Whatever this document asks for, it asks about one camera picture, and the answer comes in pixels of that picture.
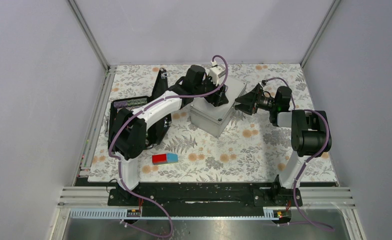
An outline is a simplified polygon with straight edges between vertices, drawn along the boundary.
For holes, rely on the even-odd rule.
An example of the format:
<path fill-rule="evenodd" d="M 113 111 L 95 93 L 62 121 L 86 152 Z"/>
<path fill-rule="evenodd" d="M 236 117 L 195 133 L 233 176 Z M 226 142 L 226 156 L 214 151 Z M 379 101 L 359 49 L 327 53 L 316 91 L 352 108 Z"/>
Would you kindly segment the black case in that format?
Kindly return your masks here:
<path fill-rule="evenodd" d="M 117 99 L 110 104 L 110 153 L 131 159 L 161 142 L 171 122 L 171 113 L 165 107 L 167 90 L 167 70 L 161 68 L 151 96 Z"/>

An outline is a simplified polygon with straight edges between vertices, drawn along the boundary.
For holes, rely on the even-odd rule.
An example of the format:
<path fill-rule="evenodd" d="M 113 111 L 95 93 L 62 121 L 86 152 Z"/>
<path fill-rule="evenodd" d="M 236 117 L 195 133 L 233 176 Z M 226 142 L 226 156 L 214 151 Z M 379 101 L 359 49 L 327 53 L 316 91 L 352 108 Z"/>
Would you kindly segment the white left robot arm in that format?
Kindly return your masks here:
<path fill-rule="evenodd" d="M 204 98 L 214 107 L 228 102 L 226 85 L 229 75 L 227 64 L 217 64 L 206 69 L 191 65 L 186 75 L 172 86 L 168 85 L 168 71 L 160 68 L 152 95 L 148 102 L 130 110 L 130 104 L 118 106 L 112 103 L 109 118 L 108 153 L 118 160 L 118 185 L 122 188 L 120 199 L 128 206 L 139 199 L 137 158 L 149 146 L 157 144 L 167 132 L 170 122 L 167 117 L 191 104 L 194 99 Z"/>

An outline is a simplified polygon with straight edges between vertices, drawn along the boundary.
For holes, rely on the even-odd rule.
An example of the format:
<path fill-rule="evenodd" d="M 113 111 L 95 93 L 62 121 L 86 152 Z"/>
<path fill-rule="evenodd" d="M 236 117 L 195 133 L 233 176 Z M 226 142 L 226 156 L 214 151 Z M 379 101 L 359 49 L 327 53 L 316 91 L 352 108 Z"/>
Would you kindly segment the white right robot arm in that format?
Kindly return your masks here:
<path fill-rule="evenodd" d="M 275 127 L 291 130 L 292 155 L 283 171 L 277 174 L 267 198 L 277 206 L 283 206 L 297 193 L 299 181 L 308 164 L 332 145 L 325 111 L 290 110 L 292 90 L 280 86 L 274 97 L 267 96 L 261 84 L 249 93 L 236 98 L 235 109 L 253 115 L 259 109 L 269 112 L 269 121 Z"/>

